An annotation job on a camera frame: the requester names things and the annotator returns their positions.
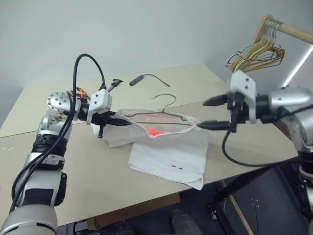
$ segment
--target white wall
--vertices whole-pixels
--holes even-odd
[[[18,84],[8,84],[3,80],[0,81],[0,127],[22,90],[23,88]]]
[[[106,75],[204,62],[227,80],[225,61],[250,43],[266,14],[313,32],[312,0],[0,0],[0,76],[17,87],[70,80],[86,52]],[[277,41],[283,64],[250,74],[260,92],[280,87],[308,48],[287,35]],[[83,61],[78,78],[95,77]],[[3,90],[1,107],[9,107]]]
[[[313,53],[310,54],[289,85],[307,87],[313,91]]]

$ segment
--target wire hanger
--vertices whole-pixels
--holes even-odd
[[[155,97],[152,97],[151,99],[155,99],[155,98],[157,98],[157,97],[159,97],[159,96],[161,96],[161,95],[170,95],[170,96],[172,96],[172,97],[174,98],[174,101],[173,101],[172,103],[169,103],[169,104],[165,105],[164,108],[162,109],[162,111],[160,111],[160,112],[135,113],[135,114],[133,114],[133,115],[125,115],[125,116],[128,117],[128,118],[132,118],[132,117],[134,117],[134,116],[136,116],[136,115],[144,115],[144,114],[166,114],[166,115],[178,117],[178,118],[180,118],[180,120],[182,120],[182,121],[188,121],[188,120],[187,120],[184,116],[182,116],[182,115],[179,115],[179,114],[170,114],[170,113],[165,112],[165,109],[166,109],[168,106],[170,106],[170,105],[172,105],[172,104],[174,104],[174,103],[176,102],[176,96],[174,96],[173,94],[158,94],[158,95],[156,95]],[[173,122],[138,122],[138,121],[137,121],[137,123],[147,123],[147,124],[174,124],[174,125],[186,125],[186,126],[191,126],[191,124],[187,124],[187,123],[173,123]]]
[[[236,70],[253,71],[280,65],[285,50],[274,47],[274,43],[276,32],[281,24],[280,21],[267,20],[265,27],[260,30],[259,42],[233,54],[225,66],[230,67],[230,70],[234,72]]]

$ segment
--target robotic arm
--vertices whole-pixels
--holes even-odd
[[[110,111],[112,96],[105,89],[100,89],[92,95],[90,102],[81,97],[76,99],[73,120],[86,121],[87,125],[94,123],[103,128],[106,124],[130,125],[131,123],[112,118]],[[42,118],[31,153],[27,155],[25,166],[40,154],[45,153],[58,139],[63,130],[67,115],[70,112],[72,97],[69,93],[57,92],[47,99],[48,111]],[[27,180],[16,204],[17,208],[6,219],[0,235],[54,235],[57,233],[57,217],[54,206],[63,202],[66,192],[67,175],[62,172],[67,142],[71,132],[70,127],[53,151],[41,162],[39,167]],[[17,189],[25,175],[18,180]]]
[[[198,126],[209,130],[227,130],[236,132],[237,124],[249,120],[255,123],[271,123],[281,119],[289,127],[291,139],[302,159],[313,158],[313,92],[305,88],[286,88],[272,92],[270,95],[256,95],[255,82],[245,73],[233,73],[229,92],[207,100],[204,105],[217,106],[227,103],[231,113],[229,121],[205,121]],[[99,138],[103,136],[104,126],[130,125],[131,123],[112,118],[110,111],[112,97],[105,89],[100,89],[92,95],[90,102],[83,98],[76,99],[73,120],[86,121],[100,125]],[[57,233],[57,217],[54,206],[62,203],[67,175],[62,172],[65,162],[64,154],[71,131],[71,123],[66,133],[63,133],[66,117],[70,114],[71,97],[66,93],[53,93],[47,99],[48,112],[39,126],[32,152],[27,155],[25,165],[28,165],[42,153],[47,152],[58,141],[52,152],[35,169],[18,197],[16,205],[0,230],[0,235],[54,235]],[[31,167],[18,178],[16,189],[25,178]],[[312,165],[302,164],[302,177],[307,179],[307,191],[312,191]]]
[[[299,168],[302,181],[305,182],[307,199],[313,214],[313,91],[307,88],[284,88],[271,92],[269,95],[256,94],[255,82],[244,72],[233,73],[228,82],[227,94],[208,99],[203,105],[218,106],[227,103],[231,121],[204,121],[198,127],[208,130],[227,130],[223,141],[223,152],[227,158],[224,144],[230,132],[235,133],[237,124],[273,123],[281,120],[289,129],[291,140],[303,161]],[[264,166],[244,164],[245,166]]]

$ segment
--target white cloth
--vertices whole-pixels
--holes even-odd
[[[164,114],[131,116],[138,112],[154,112],[143,109],[119,110],[115,117],[132,122],[129,126],[107,125],[104,138],[111,147],[133,144],[129,158],[129,166],[133,169],[149,173],[167,180],[187,184],[201,190],[205,171],[206,155],[209,147],[209,133],[196,126],[195,118],[184,116],[185,125],[140,124],[145,122],[180,122],[178,117]],[[157,130],[154,135],[149,130]],[[93,126],[97,135],[99,127]]]

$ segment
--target clothes hanger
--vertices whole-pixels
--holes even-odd
[[[270,58],[264,59],[264,57],[262,57],[262,59],[253,61],[250,64],[245,64],[245,65],[240,66],[239,69],[244,72],[248,72],[248,71],[259,70],[262,68],[268,68],[268,67],[280,65],[285,56],[285,50],[279,47],[273,47],[271,50],[272,50],[272,53],[270,55]]]
[[[233,55],[227,60],[227,62],[226,62],[226,64],[225,64],[225,67],[229,67],[229,66],[231,66],[233,63],[235,63],[235,62],[238,63],[238,62],[240,61],[240,60],[238,60],[239,58],[237,57],[234,62],[231,62],[231,59],[232,59],[234,56],[242,56],[242,58],[243,58],[243,55],[246,54],[246,53],[248,52],[248,50],[250,50],[250,49],[252,49],[252,48],[254,48],[254,47],[260,45],[261,43],[264,44],[264,43],[265,43],[265,41],[264,41],[264,40],[265,40],[265,37],[266,37],[266,35],[263,34],[259,42],[247,46],[245,49],[243,49],[243,51],[237,51],[235,54],[233,54]]]
[[[165,105],[164,108],[162,109],[162,111],[160,111],[160,112],[135,113],[135,114],[133,114],[133,115],[125,115],[125,116],[128,117],[128,118],[132,118],[132,117],[134,117],[134,116],[137,116],[137,115],[144,115],[144,114],[166,114],[166,115],[178,117],[178,118],[180,118],[180,120],[182,120],[182,121],[188,121],[188,120],[187,120],[184,116],[182,116],[182,115],[170,114],[170,113],[165,112],[165,109],[166,109],[168,106],[170,106],[170,105],[172,105],[172,104],[174,104],[174,103],[176,102],[176,96],[174,96],[173,94],[158,94],[158,95],[156,95],[155,97],[152,97],[151,99],[155,99],[155,98],[157,98],[157,97],[159,97],[159,96],[161,96],[161,95],[170,95],[170,96],[172,96],[172,97],[174,98],[174,101],[173,101],[172,103],[169,103],[169,104]],[[186,126],[191,126],[191,124],[187,124],[187,123],[173,123],[173,122],[138,122],[138,121],[137,121],[137,123],[147,123],[147,124],[174,124],[174,125],[186,125]]]
[[[263,34],[262,35],[262,38],[261,40],[257,43],[257,44],[254,44],[254,45],[251,45],[249,47],[247,47],[243,52],[244,54],[240,55],[230,66],[230,70],[232,72],[234,72],[236,70],[236,67],[238,67],[238,64],[239,63],[243,63],[244,60],[248,59],[249,56],[259,50],[260,48],[263,48],[264,45],[267,44],[268,42],[268,28],[266,28],[266,34]]]
[[[267,43],[263,47],[259,48],[255,52],[251,53],[248,59],[244,59],[241,62],[239,62],[236,65],[236,67],[234,68],[234,71],[239,70],[242,67],[249,66],[253,61],[257,60],[257,58],[260,55],[262,55],[263,53],[273,49],[273,45],[274,45],[275,40],[276,40],[276,31],[277,31],[277,28],[280,26],[280,24],[281,24],[280,22],[271,22],[271,21],[268,23],[267,35],[269,35],[270,38],[267,37],[268,38]],[[276,58],[276,59],[274,59],[272,61],[268,61],[268,63],[265,63],[265,62],[263,62],[263,63],[268,65],[268,64],[275,63],[276,61],[279,61],[279,60],[281,62],[282,58],[283,57]]]
[[[236,61],[236,62],[231,66],[232,72],[238,70],[239,67],[240,67],[243,63],[247,63],[247,61],[249,60],[250,56],[251,56],[254,52],[259,51],[259,50],[263,49],[264,47],[266,47],[266,45],[269,43],[270,30],[271,30],[271,28],[267,27],[267,28],[266,28],[266,35],[264,36],[262,43],[259,44],[257,47],[254,47],[254,48],[250,49],[249,51],[247,51],[246,54],[241,58],[241,60]]]

